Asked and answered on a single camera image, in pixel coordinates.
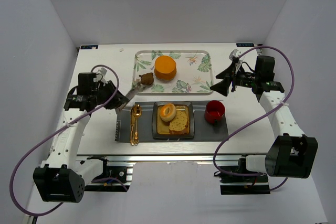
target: plate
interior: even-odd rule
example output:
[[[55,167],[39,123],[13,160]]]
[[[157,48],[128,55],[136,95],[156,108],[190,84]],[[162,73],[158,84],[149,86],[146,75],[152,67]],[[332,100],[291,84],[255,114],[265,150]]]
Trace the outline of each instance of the plate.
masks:
[[[160,108],[167,103],[173,103],[176,109],[185,111],[188,118],[188,133],[186,134],[171,134],[169,133],[169,122],[163,122],[159,116]],[[153,106],[152,115],[152,131],[154,139],[178,139],[178,138],[194,138],[195,122],[194,122],[194,109],[191,102],[184,101],[169,101],[169,102],[156,102]]]

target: floral tray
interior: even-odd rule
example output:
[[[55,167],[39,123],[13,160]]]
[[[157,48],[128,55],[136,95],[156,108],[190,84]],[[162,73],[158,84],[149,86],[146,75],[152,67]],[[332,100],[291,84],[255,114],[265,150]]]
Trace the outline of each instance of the floral tray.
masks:
[[[176,61],[177,74],[172,81],[158,80],[154,74],[154,84],[139,94],[210,94],[213,84],[210,55],[202,50],[179,51],[139,51],[135,54],[132,86],[139,75],[154,73],[154,63],[158,56],[167,55]]]

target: brown food item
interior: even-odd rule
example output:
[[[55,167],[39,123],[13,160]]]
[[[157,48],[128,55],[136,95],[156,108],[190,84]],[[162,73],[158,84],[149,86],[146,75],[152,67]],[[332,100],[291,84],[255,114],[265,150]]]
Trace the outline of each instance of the brown food item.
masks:
[[[169,122],[174,119],[176,116],[176,107],[172,103],[168,103],[165,106],[163,106],[160,110],[160,117],[162,121]]]
[[[158,57],[155,61],[154,73],[158,79],[173,80],[177,73],[175,60],[166,55]]]
[[[140,83],[142,85],[150,86],[154,82],[154,75],[153,75],[153,73],[145,73],[143,75],[140,75],[139,77],[141,77]]]
[[[169,132],[171,134],[186,134],[188,132],[188,117],[185,112],[178,110],[176,116],[169,123]]]

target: placemat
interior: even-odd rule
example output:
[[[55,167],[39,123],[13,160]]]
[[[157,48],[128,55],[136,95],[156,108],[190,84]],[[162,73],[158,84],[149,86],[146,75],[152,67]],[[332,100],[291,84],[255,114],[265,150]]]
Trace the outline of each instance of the placemat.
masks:
[[[139,51],[135,54],[132,87],[140,74],[154,73],[155,61],[159,56],[166,55],[176,62],[177,74],[172,81],[163,81],[156,78],[154,84],[145,88],[138,95],[181,94],[204,95],[213,91],[213,74],[211,57],[203,50],[178,51]]]
[[[154,139],[152,135],[152,113],[154,102],[138,102],[142,108],[142,114],[138,119],[139,143],[158,143],[164,141],[188,141],[188,142],[220,142],[228,137],[225,115],[217,125],[209,124],[204,119],[204,111],[209,101],[191,101],[194,108],[195,136],[193,139]],[[131,134],[131,107],[126,106],[117,117],[115,141],[130,143]]]

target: sticker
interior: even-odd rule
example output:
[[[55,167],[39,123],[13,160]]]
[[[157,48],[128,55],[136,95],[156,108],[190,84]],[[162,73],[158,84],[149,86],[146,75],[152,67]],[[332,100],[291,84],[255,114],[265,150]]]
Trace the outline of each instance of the sticker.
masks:
[[[82,102],[83,101],[83,96],[82,95],[77,95],[76,96],[76,102]]]
[[[236,43],[237,47],[254,47],[253,43]]]
[[[121,127],[121,120],[117,120],[116,127],[115,127],[115,136],[114,140],[119,142],[120,138],[120,127]]]
[[[275,87],[277,86],[275,81],[268,81],[268,82],[266,82],[266,85],[267,86],[275,86]]]
[[[98,45],[80,46],[80,49],[98,49]]]

